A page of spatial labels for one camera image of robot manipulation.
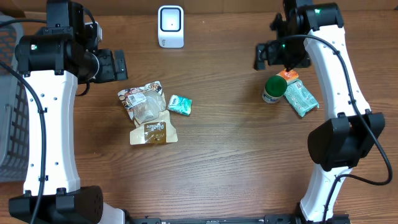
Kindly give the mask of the orange tissue packet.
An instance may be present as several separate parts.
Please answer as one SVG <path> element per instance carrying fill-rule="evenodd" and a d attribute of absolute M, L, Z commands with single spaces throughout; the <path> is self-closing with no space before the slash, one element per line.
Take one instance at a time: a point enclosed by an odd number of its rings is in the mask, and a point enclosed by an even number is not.
<path fill-rule="evenodd" d="M 294 70 L 287 71 L 286 69 L 280 71 L 277 74 L 277 76 L 282 77 L 287 82 L 287 85 L 290 85 L 293 82 L 296 82 L 299 78 L 299 75 L 297 72 L 295 72 Z"/>

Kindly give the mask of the green lid white jar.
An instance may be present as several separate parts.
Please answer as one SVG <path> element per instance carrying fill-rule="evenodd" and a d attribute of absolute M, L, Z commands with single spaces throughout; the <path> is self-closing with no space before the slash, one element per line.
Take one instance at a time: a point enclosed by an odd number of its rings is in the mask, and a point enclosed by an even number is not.
<path fill-rule="evenodd" d="M 277 103 L 286 89 L 287 81 L 283 77 L 279 75 L 271 76 L 264 85 L 262 99 L 269 104 Z"/>

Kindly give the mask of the mint green packet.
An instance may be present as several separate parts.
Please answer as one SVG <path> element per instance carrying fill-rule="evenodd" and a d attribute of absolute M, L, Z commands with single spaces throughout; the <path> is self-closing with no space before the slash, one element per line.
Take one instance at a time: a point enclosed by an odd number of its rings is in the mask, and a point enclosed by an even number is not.
<path fill-rule="evenodd" d="M 307 90 L 301 80 L 296 80 L 288 85 L 284 96 L 301 117 L 304 117 L 312 109 L 320 107 L 318 101 Z"/>

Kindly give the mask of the small teal tissue packet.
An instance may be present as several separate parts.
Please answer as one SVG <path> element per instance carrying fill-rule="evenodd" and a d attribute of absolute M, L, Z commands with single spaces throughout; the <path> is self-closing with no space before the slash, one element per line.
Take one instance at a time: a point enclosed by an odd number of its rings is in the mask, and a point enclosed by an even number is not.
<path fill-rule="evenodd" d="M 168 110 L 189 116 L 192 112 L 192 100 L 183 96 L 172 95 L 170 97 Z"/>

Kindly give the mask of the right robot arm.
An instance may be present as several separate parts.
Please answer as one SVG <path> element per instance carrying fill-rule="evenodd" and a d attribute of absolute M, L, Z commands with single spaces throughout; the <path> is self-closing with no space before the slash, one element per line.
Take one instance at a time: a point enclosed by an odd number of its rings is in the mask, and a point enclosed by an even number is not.
<path fill-rule="evenodd" d="M 266 215 L 265 223 L 349 223 L 333 206 L 345 179 L 372 147 L 385 127 L 382 113 L 365 100 L 346 49 L 344 21 L 334 2 L 284 1 L 284 13 L 270 28 L 277 33 L 256 47 L 254 68 L 283 65 L 315 68 L 325 105 L 325 122 L 307 140 L 314 163 L 305 196 L 291 215 Z"/>

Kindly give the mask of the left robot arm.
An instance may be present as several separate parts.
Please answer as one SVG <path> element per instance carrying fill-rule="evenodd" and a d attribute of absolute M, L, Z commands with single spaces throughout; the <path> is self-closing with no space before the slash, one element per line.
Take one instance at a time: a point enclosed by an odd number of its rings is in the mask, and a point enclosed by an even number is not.
<path fill-rule="evenodd" d="M 24 193 L 9 201 L 26 223 L 127 223 L 98 186 L 80 183 L 74 155 L 73 109 L 78 85 L 127 79 L 122 50 L 100 49 L 100 25 L 73 1 L 48 1 L 45 27 L 21 37 L 12 75 L 27 91 L 29 163 Z"/>

